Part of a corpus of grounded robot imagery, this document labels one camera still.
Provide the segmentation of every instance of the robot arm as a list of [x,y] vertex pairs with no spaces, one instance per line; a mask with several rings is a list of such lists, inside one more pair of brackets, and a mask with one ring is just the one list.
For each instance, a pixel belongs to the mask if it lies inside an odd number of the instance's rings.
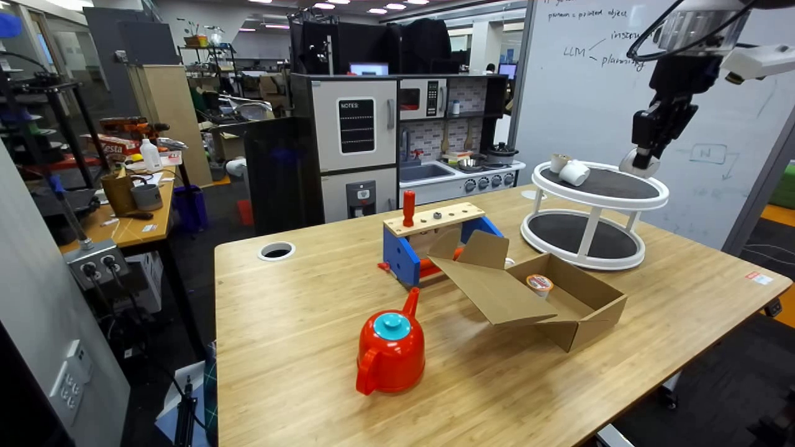
[[[787,6],[795,0],[679,0],[627,52],[634,61],[657,61],[649,110],[634,114],[632,170],[646,174],[672,139],[695,114],[693,95],[709,92],[721,66],[729,81],[760,78],[795,69],[795,46],[736,46],[751,6]],[[660,52],[637,54],[653,31]]]

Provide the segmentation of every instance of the open box flap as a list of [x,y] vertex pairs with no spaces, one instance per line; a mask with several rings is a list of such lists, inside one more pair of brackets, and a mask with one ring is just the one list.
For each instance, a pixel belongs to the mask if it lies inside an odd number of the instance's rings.
[[536,298],[505,266],[508,237],[475,230],[460,260],[452,260],[454,236],[429,249],[429,260],[469,295],[492,324],[555,318],[555,308]]

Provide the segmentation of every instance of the monitor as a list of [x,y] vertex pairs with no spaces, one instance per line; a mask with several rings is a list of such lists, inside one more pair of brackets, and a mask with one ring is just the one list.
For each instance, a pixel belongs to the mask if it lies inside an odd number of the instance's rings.
[[351,61],[351,75],[357,75],[357,77],[387,77],[391,75],[391,64],[386,64],[386,61]]
[[499,61],[498,75],[505,75],[508,78],[518,78],[518,61]]

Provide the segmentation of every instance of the red toy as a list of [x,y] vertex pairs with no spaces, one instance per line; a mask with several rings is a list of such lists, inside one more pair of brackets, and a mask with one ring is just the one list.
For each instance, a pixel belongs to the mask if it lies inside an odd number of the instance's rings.
[[417,194],[408,189],[403,194],[403,226],[415,226],[415,203],[417,203]]
[[415,321],[421,291],[412,288],[403,309],[367,318],[360,336],[356,389],[371,394],[410,389],[423,376],[424,336]]

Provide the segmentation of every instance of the white tiered stand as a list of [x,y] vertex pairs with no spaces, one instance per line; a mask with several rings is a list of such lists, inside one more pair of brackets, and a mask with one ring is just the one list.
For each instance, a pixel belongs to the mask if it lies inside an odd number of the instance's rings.
[[[521,237],[530,246],[535,246],[536,250],[555,254],[561,260],[574,263],[574,266],[585,266],[585,268],[595,268],[595,271],[629,271],[629,268],[637,268],[646,259],[646,246],[634,232],[634,226],[637,226],[641,211],[664,208],[669,203],[669,187],[657,182],[657,179],[641,179],[641,175],[619,170],[614,163],[595,163],[595,160],[585,160],[585,163],[588,163],[591,170],[595,168],[607,168],[607,170],[614,170],[616,175],[627,175],[632,182],[643,182],[657,191],[657,195],[649,195],[649,199],[601,195],[601,194],[582,191],[582,189],[574,189],[574,187],[566,187],[566,183],[556,183],[556,182],[551,182],[551,179],[546,179],[541,174],[541,170],[550,170],[550,167],[551,167],[551,160],[546,160],[546,163],[539,163],[533,170],[533,182],[536,187],[536,195],[535,195],[535,211],[521,223]],[[546,208],[546,211],[541,211],[545,194],[591,206],[591,211],[588,213],[569,211],[569,208]],[[614,220],[601,218],[605,208],[614,208],[614,211],[629,213],[627,223],[619,226]],[[586,218],[585,236],[578,241],[577,254],[569,250],[569,249],[555,246],[555,244],[545,241],[541,236],[536,236],[533,230],[533,220],[551,218],[551,215],[578,215],[578,218]],[[598,223],[612,226],[614,230],[623,232],[637,246],[637,250],[632,256],[623,256],[623,259],[591,256],[591,244],[595,244]]]

